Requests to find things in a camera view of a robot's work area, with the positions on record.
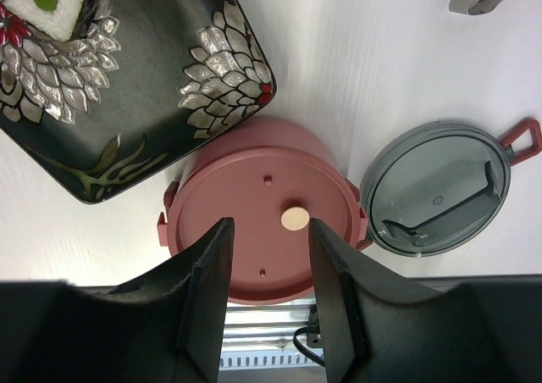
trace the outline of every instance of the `sushi roll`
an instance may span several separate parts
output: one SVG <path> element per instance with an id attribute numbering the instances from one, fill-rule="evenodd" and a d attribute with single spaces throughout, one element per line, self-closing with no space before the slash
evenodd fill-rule
<path id="1" fill-rule="evenodd" d="M 100 0 L 3 0 L 7 10 L 57 42 L 86 37 Z"/>

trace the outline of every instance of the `black plate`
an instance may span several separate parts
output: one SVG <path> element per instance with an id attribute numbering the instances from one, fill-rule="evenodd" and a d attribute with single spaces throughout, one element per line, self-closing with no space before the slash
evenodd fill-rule
<path id="1" fill-rule="evenodd" d="M 67 44 L 9 12 L 0 20 L 9 33 L 0 124 L 86 203 L 184 157 L 256 113 L 276 89 L 236 0 L 110 4 L 102 1 L 86 39 Z M 10 31 L 17 24 L 31 31 L 20 47 Z"/>

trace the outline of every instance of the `pink container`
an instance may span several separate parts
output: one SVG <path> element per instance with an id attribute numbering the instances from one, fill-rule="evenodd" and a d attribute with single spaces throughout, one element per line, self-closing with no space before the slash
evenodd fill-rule
<path id="1" fill-rule="evenodd" d="M 164 194 L 160 242 L 175 255 L 233 217 L 234 303 L 284 303 L 312 290 L 308 216 L 354 247 L 365 238 L 358 189 L 314 134 L 287 120 L 256 117 L 226 132 L 191 158 L 180 183 Z"/>

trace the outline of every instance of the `white surface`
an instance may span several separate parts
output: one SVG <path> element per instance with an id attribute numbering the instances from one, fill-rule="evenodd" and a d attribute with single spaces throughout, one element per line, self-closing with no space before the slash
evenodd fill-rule
<path id="1" fill-rule="evenodd" d="M 239 0 L 273 67 L 263 114 L 313 130 L 355 184 L 387 143 L 437 119 L 496 136 L 542 119 L 542 0 L 493 13 L 449 0 Z M 0 135 L 0 277 L 116 284 L 168 257 L 156 221 L 180 165 L 97 206 L 75 201 Z M 542 156 L 514 167 L 501 213 L 473 241 L 432 258 L 366 252 L 410 276 L 542 272 Z"/>

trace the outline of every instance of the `round lid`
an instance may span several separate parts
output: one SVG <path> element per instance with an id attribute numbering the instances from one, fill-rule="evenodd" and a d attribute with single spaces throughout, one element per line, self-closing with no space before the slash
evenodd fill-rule
<path id="1" fill-rule="evenodd" d="M 284 302 L 312 288 L 310 217 L 348 242 L 360 237 L 350 183 L 323 160 L 288 147 L 252 147 L 215 160 L 189 177 L 179 198 L 180 247 L 217 220 L 235 219 L 230 299 L 238 303 Z"/>
<path id="2" fill-rule="evenodd" d="M 390 144 L 362 183 L 369 235 L 394 253 L 427 256 L 476 236 L 499 212 L 510 158 L 465 125 L 417 128 Z"/>

